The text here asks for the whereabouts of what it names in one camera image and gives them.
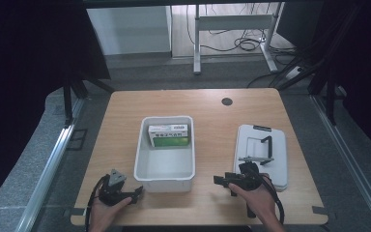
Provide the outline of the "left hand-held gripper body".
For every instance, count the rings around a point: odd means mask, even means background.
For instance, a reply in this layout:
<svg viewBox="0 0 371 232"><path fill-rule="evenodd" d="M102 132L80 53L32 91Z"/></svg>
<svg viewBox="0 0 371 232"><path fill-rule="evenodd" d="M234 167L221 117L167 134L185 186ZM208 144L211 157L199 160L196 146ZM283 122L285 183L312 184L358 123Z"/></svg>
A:
<svg viewBox="0 0 371 232"><path fill-rule="evenodd" d="M130 198L130 202L132 202L132 193L122 192L126 179L124 174L112 169L109 174L101 178L99 200L107 206L114 206L126 198Z"/></svg>

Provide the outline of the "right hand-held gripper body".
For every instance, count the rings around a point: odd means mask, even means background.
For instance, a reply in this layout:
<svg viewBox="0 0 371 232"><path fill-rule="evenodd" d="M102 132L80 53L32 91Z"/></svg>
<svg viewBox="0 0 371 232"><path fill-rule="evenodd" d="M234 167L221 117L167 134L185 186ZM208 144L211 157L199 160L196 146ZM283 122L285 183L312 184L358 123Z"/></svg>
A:
<svg viewBox="0 0 371 232"><path fill-rule="evenodd" d="M230 180L229 185L236 185L243 190L255 190L263 186L272 196L275 196L274 188L266 181L267 176L259 173L259 168L255 162L245 161L239 165L239 169L241 171L240 179Z"/></svg>

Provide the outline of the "white plastic bin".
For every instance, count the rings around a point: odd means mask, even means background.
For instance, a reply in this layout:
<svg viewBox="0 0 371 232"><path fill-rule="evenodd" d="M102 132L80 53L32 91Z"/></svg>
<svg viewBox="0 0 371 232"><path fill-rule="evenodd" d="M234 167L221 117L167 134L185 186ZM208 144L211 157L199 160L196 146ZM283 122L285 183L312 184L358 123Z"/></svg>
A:
<svg viewBox="0 0 371 232"><path fill-rule="evenodd" d="M186 146L154 147L148 134L151 125L188 125ZM190 116L146 117L141 123L133 171L147 192L191 191L195 176L194 124Z"/></svg>

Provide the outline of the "white lid with black handle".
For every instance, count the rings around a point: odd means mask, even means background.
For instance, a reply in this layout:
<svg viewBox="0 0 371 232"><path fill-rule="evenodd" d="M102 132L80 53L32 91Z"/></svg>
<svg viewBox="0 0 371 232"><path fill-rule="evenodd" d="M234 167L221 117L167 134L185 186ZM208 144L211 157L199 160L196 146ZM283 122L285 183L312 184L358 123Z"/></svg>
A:
<svg viewBox="0 0 371 232"><path fill-rule="evenodd" d="M256 163L260 173L268 173L277 191L288 187L287 145L282 130L239 126L233 171L241 173L239 165L245 161Z"/></svg>

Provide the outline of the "person's left hand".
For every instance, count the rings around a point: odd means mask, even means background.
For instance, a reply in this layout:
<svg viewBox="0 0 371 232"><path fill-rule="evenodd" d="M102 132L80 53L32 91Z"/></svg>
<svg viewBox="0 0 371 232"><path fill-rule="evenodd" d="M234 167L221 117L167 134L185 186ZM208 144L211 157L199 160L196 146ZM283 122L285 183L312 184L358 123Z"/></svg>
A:
<svg viewBox="0 0 371 232"><path fill-rule="evenodd" d="M130 203L126 198L114 206L107 206L96 198L91 207L89 228L109 228L119 213Z"/></svg>

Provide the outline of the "person's right hand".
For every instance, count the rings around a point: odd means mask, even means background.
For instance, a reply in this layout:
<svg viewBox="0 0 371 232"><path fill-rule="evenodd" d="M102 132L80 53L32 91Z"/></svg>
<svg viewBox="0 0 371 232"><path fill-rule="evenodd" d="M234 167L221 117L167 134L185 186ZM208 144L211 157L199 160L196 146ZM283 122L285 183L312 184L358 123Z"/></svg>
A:
<svg viewBox="0 0 371 232"><path fill-rule="evenodd" d="M239 195L245 200L248 208L264 225L279 223L275 214L275 202L264 185L261 185L255 190L244 190L235 184L229 184L228 187L236 195Z"/></svg>

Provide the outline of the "green and white medicine box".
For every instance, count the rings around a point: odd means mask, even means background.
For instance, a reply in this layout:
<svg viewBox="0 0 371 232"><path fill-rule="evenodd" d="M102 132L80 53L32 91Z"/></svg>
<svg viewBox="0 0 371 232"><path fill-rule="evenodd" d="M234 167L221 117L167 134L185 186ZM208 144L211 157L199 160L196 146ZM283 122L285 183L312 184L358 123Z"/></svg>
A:
<svg viewBox="0 0 371 232"><path fill-rule="evenodd" d="M154 147L186 146L189 143L186 124L151 125L148 134Z"/></svg>

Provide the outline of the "black floor plate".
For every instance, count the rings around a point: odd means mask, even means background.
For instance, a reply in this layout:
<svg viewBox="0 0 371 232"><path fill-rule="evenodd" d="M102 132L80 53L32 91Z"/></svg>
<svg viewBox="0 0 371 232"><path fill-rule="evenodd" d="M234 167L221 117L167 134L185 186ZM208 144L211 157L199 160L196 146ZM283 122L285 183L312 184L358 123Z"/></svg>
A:
<svg viewBox="0 0 371 232"><path fill-rule="evenodd" d="M75 130L71 134L71 138L68 142L67 150L68 151L80 151L83 148L83 145L85 143L87 132L88 132L87 129Z"/></svg>

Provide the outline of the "black metal stand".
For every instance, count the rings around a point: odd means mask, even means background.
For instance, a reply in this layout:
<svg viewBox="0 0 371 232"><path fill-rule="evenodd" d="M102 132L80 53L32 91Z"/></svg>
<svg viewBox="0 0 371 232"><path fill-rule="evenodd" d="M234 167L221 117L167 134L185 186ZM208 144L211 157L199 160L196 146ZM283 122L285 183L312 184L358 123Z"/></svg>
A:
<svg viewBox="0 0 371 232"><path fill-rule="evenodd" d="M346 34L348 33L357 13L358 6L354 3L349 5L341 13L336 22L330 26L330 29L328 30L330 42L328 45L325 45L324 51L321 51L320 59L313 66L310 66L296 77L293 77L277 87L278 91L283 91L313 74L314 77L309 83L307 91L311 96L314 96L318 95L322 89L326 87L326 117L334 126L336 123L334 119L335 67L333 63L335 56L338 54L339 46L342 44Z"/></svg>
<svg viewBox="0 0 371 232"><path fill-rule="evenodd" d="M64 96L64 110L65 110L65 127L69 127L74 119L72 110L71 93L74 93L79 100L88 97L88 90L84 82L88 81L91 84L101 88L109 94L112 94L115 89L106 83L96 78L85 76L82 77L65 77L63 79L63 96Z"/></svg>

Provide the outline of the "white power strip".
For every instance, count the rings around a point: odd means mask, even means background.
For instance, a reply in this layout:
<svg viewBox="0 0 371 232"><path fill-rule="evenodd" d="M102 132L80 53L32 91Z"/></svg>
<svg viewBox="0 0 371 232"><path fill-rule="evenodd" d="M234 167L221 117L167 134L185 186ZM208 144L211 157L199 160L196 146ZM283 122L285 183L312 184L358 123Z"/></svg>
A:
<svg viewBox="0 0 371 232"><path fill-rule="evenodd" d="M303 67L296 66L296 67L292 68L292 69L291 69L291 70L286 74L286 78L287 78L287 79L292 79L292 78L298 76L302 71L303 71Z"/></svg>

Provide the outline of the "black curtain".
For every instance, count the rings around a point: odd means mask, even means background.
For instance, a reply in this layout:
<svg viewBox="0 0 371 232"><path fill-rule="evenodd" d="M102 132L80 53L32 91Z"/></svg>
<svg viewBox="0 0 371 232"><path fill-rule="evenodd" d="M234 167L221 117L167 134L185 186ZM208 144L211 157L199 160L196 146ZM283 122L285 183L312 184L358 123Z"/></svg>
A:
<svg viewBox="0 0 371 232"><path fill-rule="evenodd" d="M0 0L0 187L66 82L109 76L84 0Z"/></svg>
<svg viewBox="0 0 371 232"><path fill-rule="evenodd" d="M371 140L371 0L287 0L294 15L287 21L287 30L297 37L313 32L306 48L313 66L330 42L330 26L352 3L358 13L334 59L335 88L345 90L344 107Z"/></svg>

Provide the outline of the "aluminium floor rail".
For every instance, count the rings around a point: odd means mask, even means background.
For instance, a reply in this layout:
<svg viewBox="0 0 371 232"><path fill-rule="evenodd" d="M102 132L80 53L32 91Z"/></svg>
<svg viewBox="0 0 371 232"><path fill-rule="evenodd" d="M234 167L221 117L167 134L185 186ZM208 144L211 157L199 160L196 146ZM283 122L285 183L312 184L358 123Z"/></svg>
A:
<svg viewBox="0 0 371 232"><path fill-rule="evenodd" d="M342 158L342 160L344 160L344 163L350 171L350 174L353 177L357 188L359 189L363 199L365 200L369 210L371 211L371 184L369 183L365 174L362 172L362 169L358 165L357 160L355 159L353 153L351 152L348 144L344 140L337 126L335 126L326 115L326 107L316 97L310 96L310 99L317 109L318 114L329 133L329 136L333 140L336 149L340 154L340 157Z"/></svg>
<svg viewBox="0 0 371 232"><path fill-rule="evenodd" d="M43 202L49 191L53 178L57 172L58 166L60 165L63 155L66 151L67 145L71 139L76 120L83 105L84 100L77 99L71 108L70 123L67 126L63 126L43 169L43 173L38 180L31 197L29 198L29 201L14 232L31 232L41 210L41 206L43 205Z"/></svg>

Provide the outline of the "white metal desk frame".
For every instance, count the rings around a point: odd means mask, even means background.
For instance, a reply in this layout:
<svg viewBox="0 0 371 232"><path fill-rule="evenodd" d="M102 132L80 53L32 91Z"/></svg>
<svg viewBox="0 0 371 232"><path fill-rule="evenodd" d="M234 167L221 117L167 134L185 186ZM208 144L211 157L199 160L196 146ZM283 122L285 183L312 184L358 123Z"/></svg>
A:
<svg viewBox="0 0 371 232"><path fill-rule="evenodd" d="M210 30L266 30L267 35L260 41L262 54L268 64L271 73L277 73L278 69L270 54L271 39L276 27L282 3L278 2L272 14L252 15L213 15L201 16L199 6L195 6L194 18L194 48L193 48L193 73L201 73L200 33Z"/></svg>

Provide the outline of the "white wall panel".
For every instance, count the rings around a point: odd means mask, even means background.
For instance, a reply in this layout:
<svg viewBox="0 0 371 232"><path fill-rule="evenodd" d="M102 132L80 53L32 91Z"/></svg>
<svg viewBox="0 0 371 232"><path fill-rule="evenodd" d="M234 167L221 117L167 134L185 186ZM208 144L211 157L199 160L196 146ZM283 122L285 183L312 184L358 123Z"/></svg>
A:
<svg viewBox="0 0 371 232"><path fill-rule="evenodd" d="M171 51L167 6L88 9L104 55Z"/></svg>

